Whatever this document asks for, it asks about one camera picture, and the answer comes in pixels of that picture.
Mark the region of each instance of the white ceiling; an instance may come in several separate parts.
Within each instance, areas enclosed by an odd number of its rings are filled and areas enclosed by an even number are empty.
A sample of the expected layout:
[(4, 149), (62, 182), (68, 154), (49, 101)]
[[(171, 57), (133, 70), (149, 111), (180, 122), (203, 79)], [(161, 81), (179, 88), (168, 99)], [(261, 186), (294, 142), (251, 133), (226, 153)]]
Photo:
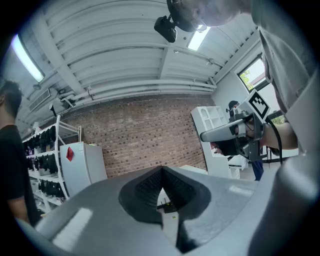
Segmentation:
[[(18, 82), (23, 93), (17, 121), (21, 134), (35, 121), (51, 116), (49, 110), (29, 111), (30, 103), (47, 88), (72, 90), (77, 95), (130, 81), (196, 79), (207, 83), (257, 29), (250, 16), (240, 15), (211, 28), (199, 50), (193, 51), (187, 48), (191, 33), (177, 29), (177, 40), (170, 44), (154, 30), (156, 19), (164, 15), (169, 15), (166, 0), (47, 2), (20, 32), (26, 49), (45, 74), (41, 90), (33, 89), (36, 80), (12, 49), (5, 59), (3, 76)], [(216, 64), (207, 65), (208, 59)], [(146, 94), (144, 90), (137, 93)]]

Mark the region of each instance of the white pipe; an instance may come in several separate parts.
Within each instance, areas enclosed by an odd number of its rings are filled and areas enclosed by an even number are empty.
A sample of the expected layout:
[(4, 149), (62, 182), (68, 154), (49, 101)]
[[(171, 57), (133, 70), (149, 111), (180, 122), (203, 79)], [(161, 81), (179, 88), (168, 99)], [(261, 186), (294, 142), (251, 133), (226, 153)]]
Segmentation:
[(69, 96), (65, 97), (64, 99), (70, 100), (70, 99), (73, 98), (74, 96), (75, 96), (74, 94), (70, 94)]
[(98, 95), (93, 95), (92, 97), (84, 98), (75, 103), (75, 105), (79, 104), (85, 104), (88, 102), (91, 102), (93, 100), (99, 100), (102, 98), (108, 98), (111, 96), (115, 95), (122, 95), (122, 94), (127, 94), (127, 93), (140, 93), (143, 94), (144, 91), (146, 90), (158, 90), (160, 92), (162, 91), (167, 91), (167, 92), (173, 92), (173, 90), (187, 90), (189, 92), (192, 91), (204, 91), (204, 92), (209, 92), (213, 93), (213, 89), (208, 89), (208, 88), (203, 88), (203, 87), (192, 87), (190, 85), (145, 85), (145, 86), (134, 86), (134, 87), (129, 87), (125, 89), (119, 89), (119, 90), (113, 90), (113, 91), (108, 91), (105, 93), (100, 93)]
[(139, 92), (130, 92), (130, 93), (125, 93), (125, 94), (117, 94), (117, 95), (113, 95), (113, 96), (109, 96), (109, 97), (104, 97), (104, 98), (99, 98), (99, 99), (95, 99), (92, 100), (91, 98), (86, 98), (83, 100), (79, 100), (77, 101), (74, 105), (75, 107), (80, 106), (80, 105), (86, 105), (89, 103), (95, 103), (95, 102), (102, 102), (105, 100), (114, 100), (116, 98), (124, 98), (124, 97), (130, 97), (130, 96), (143, 96), (143, 95), (149, 95), (149, 94), (211, 94), (211, 91), (201, 91), (199, 93), (199, 91), (196, 90), (149, 90), (149, 91), (139, 91)]
[(209, 76), (209, 80), (213, 84), (214, 88), (217, 89), (216, 82), (214, 81), (214, 79), (211, 76)]
[(134, 92), (139, 92), (139, 91), (145, 91), (145, 90), (150, 90), (150, 89), (156, 89), (156, 90), (182, 90), (182, 89), (186, 89), (186, 90), (198, 90), (198, 91), (206, 91), (206, 92), (212, 92), (212, 89), (208, 89), (208, 88), (202, 88), (202, 87), (198, 87), (196, 89), (193, 89), (191, 86), (189, 85), (150, 85), (150, 86), (135, 86), (135, 87), (129, 87), (129, 88), (125, 88), (125, 89), (120, 89), (120, 90), (114, 90), (114, 91), (108, 91), (105, 93), (101, 93), (98, 95), (94, 95), (92, 96), (93, 100), (98, 100), (101, 98), (105, 98), (105, 97), (109, 97), (109, 96), (113, 96), (113, 95), (119, 95), (119, 94), (125, 94), (125, 93), (134, 93)]
[(108, 91), (112, 89), (119, 89), (119, 88), (131, 87), (131, 86), (146, 86), (146, 85), (184, 85), (184, 86), (200, 86), (200, 87), (207, 87), (207, 88), (213, 88), (213, 89), (216, 88), (216, 86), (214, 85), (201, 83), (201, 82), (155, 79), (155, 80), (122, 82), (118, 84), (105, 85), (101, 88), (92, 89), (84, 93), (80, 93), (75, 97), (73, 97), (72, 100), (75, 101), (86, 96), (102, 93), (104, 91)]
[(65, 92), (65, 93), (62, 93), (62, 94), (59, 95), (59, 97), (60, 98), (65, 98), (65, 97), (70, 96), (72, 94), (73, 94), (73, 96), (75, 95), (75, 92), (73, 90)]
[(71, 108), (74, 107), (74, 105), (72, 105), (71, 102), (67, 98), (64, 98), (63, 101), (67, 102)]

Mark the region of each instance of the white shelving unit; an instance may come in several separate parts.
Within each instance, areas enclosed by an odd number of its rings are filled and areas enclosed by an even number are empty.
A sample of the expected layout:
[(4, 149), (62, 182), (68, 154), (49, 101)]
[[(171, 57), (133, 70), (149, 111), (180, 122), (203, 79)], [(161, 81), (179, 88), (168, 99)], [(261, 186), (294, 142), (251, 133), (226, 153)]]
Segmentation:
[[(33, 179), (37, 180), (43, 180), (43, 181), (49, 181), (49, 182), (54, 182), (54, 183), (59, 183), (62, 189), (62, 192), (64, 194), (64, 197), (66, 200), (69, 198), (65, 185), (64, 185), (64, 178), (63, 178), (63, 171), (60, 166), (59, 162), (59, 157), (60, 157), (60, 151), (59, 151), (59, 141), (65, 145), (64, 139), (73, 137), (73, 136), (78, 136), (78, 141), (81, 142), (81, 131), (82, 128), (79, 126), (78, 128), (73, 127), (69, 124), (66, 124), (62, 121), (60, 121), (60, 115), (56, 117), (56, 122), (42, 130), (36, 130), (36, 133), (30, 136), (29, 138), (25, 139), (23, 142), (26, 142), (30, 140), (31, 138), (40, 135), (47, 130), (49, 130), (51, 127), (55, 126), (55, 141), (54, 141), (54, 147), (51, 151), (47, 152), (40, 152), (40, 148), (35, 148), (34, 149), (34, 154), (33, 155), (28, 155), (27, 158), (36, 158), (36, 157), (42, 157), (46, 155), (54, 155), (55, 156), (55, 163), (57, 167), (57, 173), (53, 174), (47, 174), (47, 175), (41, 175), (41, 172), (36, 170), (35, 166), (33, 165), (33, 170), (29, 169), (29, 176)], [(52, 210), (53, 207), (51, 207), (51, 204), (59, 206), (62, 204), (62, 202), (56, 198), (55, 196), (47, 196), (44, 194), (41, 190), (34, 191), (33, 194), (35, 195), (35, 199), (40, 200), (43, 202), (37, 203), (38, 209), (42, 210), (45, 213), (48, 213)]]
[[(220, 106), (198, 106), (191, 111), (191, 114), (199, 135), (228, 123)], [(229, 168), (228, 156), (214, 153), (211, 149), (210, 142), (201, 141), (201, 145), (210, 176), (232, 179), (240, 178), (240, 170), (238, 167)]]

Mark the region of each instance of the blue jeans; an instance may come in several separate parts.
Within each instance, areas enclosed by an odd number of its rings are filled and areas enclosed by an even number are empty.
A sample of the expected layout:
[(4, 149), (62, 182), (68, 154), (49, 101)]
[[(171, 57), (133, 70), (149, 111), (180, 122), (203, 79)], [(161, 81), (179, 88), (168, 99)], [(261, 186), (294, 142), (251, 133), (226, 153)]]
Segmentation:
[(261, 176), (264, 173), (264, 166), (263, 166), (262, 160), (253, 161), (251, 164), (252, 164), (255, 180), (260, 181)]

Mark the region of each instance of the metal shelf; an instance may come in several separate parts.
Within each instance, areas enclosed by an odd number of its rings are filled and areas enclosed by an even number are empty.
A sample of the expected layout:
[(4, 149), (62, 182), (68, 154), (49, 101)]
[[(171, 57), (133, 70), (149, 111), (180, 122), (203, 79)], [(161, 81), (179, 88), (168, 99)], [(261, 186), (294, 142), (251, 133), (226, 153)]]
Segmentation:
[(53, 195), (47, 196), (46, 199), (47, 199), (47, 201), (48, 201), (49, 203), (52, 203), (52, 204), (54, 204), (54, 205), (56, 205), (56, 206), (62, 205), (62, 202), (61, 202), (58, 198), (56, 198), (55, 196), (53, 196)]
[[(51, 129), (53, 126), (55, 126), (55, 141), (54, 141), (54, 148), (51, 151), (48, 152), (41, 152), (37, 153), (40, 149), (37, 147), (35, 150), (35, 154), (33, 155), (28, 155), (27, 158), (35, 158), (35, 157), (42, 157), (42, 156), (47, 156), (47, 155), (54, 155), (55, 156), (55, 161), (56, 161), (56, 167), (57, 167), (57, 173), (54, 174), (48, 174), (48, 175), (40, 175), (39, 172), (35, 169), (33, 166), (33, 171), (29, 171), (29, 176), (30, 178), (38, 179), (38, 180), (43, 180), (43, 181), (48, 181), (48, 182), (54, 182), (54, 183), (59, 183), (62, 189), (62, 192), (64, 194), (64, 197), (66, 200), (69, 198), (67, 194), (67, 190), (65, 188), (64, 184), (64, 179), (63, 179), (63, 172), (61, 170), (61, 166), (59, 163), (59, 154), (60, 151), (59, 149), (59, 142), (61, 142), (63, 145), (65, 145), (65, 142), (63, 139), (68, 138), (68, 137), (73, 137), (73, 136), (78, 136), (78, 141), (81, 142), (81, 132), (82, 132), (82, 127), (73, 127), (67, 123), (64, 123), (60, 121), (60, 115), (57, 116), (56, 122), (42, 130), (39, 130), (40, 128), (36, 129), (36, 133), (31, 135), (29, 138), (25, 139), (23, 142), (28, 141), (30, 138), (33, 138), (35, 136), (38, 136), (49, 129)], [(51, 211), (52, 207), (50, 206), (49, 203), (54, 204), (56, 206), (60, 206), (62, 202), (60, 199), (56, 198), (55, 196), (46, 196), (46, 194), (42, 192), (36, 192), (34, 193), (35, 196), (40, 199), (42, 199), (44, 206), (38, 207), (45, 213), (48, 213)]]
[(45, 214), (48, 213), (45, 205), (41, 205), (41, 204), (38, 204), (38, 203), (37, 203), (37, 204), (36, 204), (36, 207), (37, 207), (39, 210), (43, 211)]
[(37, 153), (37, 154), (34, 154), (35, 157), (39, 158), (39, 157), (42, 157), (42, 156), (48, 156), (48, 155), (53, 155), (54, 153), (56, 153), (55, 150), (52, 150), (52, 151), (48, 151), (48, 152), (43, 152), (43, 153)]
[(41, 176), (41, 175), (39, 175), (39, 173), (37, 171), (29, 170), (29, 176), (32, 178), (35, 178), (35, 179), (39, 179), (39, 180), (59, 183), (59, 177), (58, 177), (58, 174), (56, 174), (56, 173)]

